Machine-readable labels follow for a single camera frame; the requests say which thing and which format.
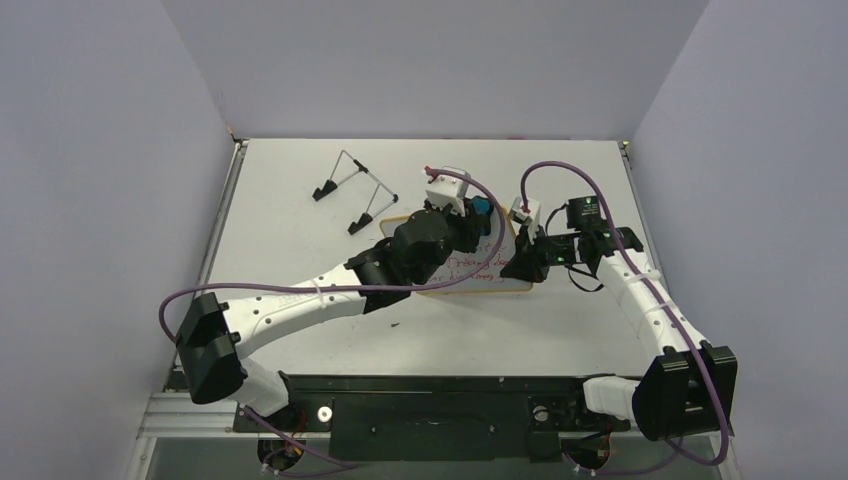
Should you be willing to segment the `yellow framed whiteboard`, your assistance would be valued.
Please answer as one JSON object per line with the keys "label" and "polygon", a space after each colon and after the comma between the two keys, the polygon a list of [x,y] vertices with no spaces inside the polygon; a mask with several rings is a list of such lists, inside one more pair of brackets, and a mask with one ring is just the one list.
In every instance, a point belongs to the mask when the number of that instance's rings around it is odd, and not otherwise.
{"label": "yellow framed whiteboard", "polygon": [[425,285],[422,295],[524,292],[529,282],[504,279],[499,273],[515,252],[516,233],[503,224],[503,212],[494,206],[491,234],[477,251],[461,253],[448,245],[443,212],[424,207],[405,217],[382,220],[384,235],[377,246],[390,255],[390,264],[414,285]]}

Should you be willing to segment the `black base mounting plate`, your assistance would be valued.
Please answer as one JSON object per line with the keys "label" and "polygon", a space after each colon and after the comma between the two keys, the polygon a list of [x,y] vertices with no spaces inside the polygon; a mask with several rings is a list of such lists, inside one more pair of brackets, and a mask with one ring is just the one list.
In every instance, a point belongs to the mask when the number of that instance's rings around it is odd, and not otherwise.
{"label": "black base mounting plate", "polygon": [[237,433],[262,448],[294,436],[344,463],[558,460],[568,439],[592,443],[631,423],[593,413],[582,377],[293,375],[291,403],[256,421],[242,409]]}

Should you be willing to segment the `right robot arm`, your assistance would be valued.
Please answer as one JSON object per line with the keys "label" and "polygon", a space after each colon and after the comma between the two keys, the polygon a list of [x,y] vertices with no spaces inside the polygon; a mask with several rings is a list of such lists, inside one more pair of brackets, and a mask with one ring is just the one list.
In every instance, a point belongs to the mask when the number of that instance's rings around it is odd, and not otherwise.
{"label": "right robot arm", "polygon": [[596,196],[566,203],[566,234],[548,234],[540,210],[536,200],[513,201],[508,217],[519,232],[502,277],[541,283],[554,266],[586,266],[624,312],[651,359],[638,380],[613,375],[585,380],[565,398],[566,418],[578,427],[602,415],[627,420],[652,441],[729,426],[737,359],[685,320],[634,231],[612,227]]}

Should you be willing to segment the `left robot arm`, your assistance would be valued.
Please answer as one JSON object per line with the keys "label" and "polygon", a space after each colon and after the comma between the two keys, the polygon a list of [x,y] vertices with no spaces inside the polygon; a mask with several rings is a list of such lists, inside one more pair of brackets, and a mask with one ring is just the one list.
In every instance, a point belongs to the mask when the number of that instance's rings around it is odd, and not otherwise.
{"label": "left robot arm", "polygon": [[411,296],[455,252],[476,252],[490,234],[494,203],[475,196],[464,214],[426,205],[392,236],[292,292],[221,301],[212,292],[192,300],[175,335],[191,400],[198,405],[234,400],[272,429],[291,427],[298,402],[288,382],[252,360],[285,336],[342,317],[360,316]]}

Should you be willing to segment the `blue whiteboard eraser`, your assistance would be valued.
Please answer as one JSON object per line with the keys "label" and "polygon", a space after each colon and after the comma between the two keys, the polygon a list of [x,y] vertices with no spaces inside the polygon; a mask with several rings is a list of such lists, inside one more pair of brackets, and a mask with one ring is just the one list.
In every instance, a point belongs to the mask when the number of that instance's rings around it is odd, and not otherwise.
{"label": "blue whiteboard eraser", "polygon": [[485,197],[475,196],[470,200],[470,210],[473,223],[483,236],[491,233],[491,215],[494,210],[492,202]]}

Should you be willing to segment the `aluminium extrusion rail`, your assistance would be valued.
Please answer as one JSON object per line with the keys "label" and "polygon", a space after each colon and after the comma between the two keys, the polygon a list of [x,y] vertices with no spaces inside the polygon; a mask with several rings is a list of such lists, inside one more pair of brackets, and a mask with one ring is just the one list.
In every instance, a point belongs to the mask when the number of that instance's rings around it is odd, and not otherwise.
{"label": "aluminium extrusion rail", "polygon": [[587,420],[566,418],[543,422],[535,411],[571,412],[565,398],[527,396],[515,392],[306,392],[291,414],[276,414],[263,423],[252,419],[239,404],[224,400],[196,405],[183,394],[156,394],[147,405],[138,438],[277,438],[284,433],[299,439],[328,439],[336,433],[375,435],[402,425],[433,427],[438,432],[468,430],[495,435],[514,425],[532,431],[583,432]]}

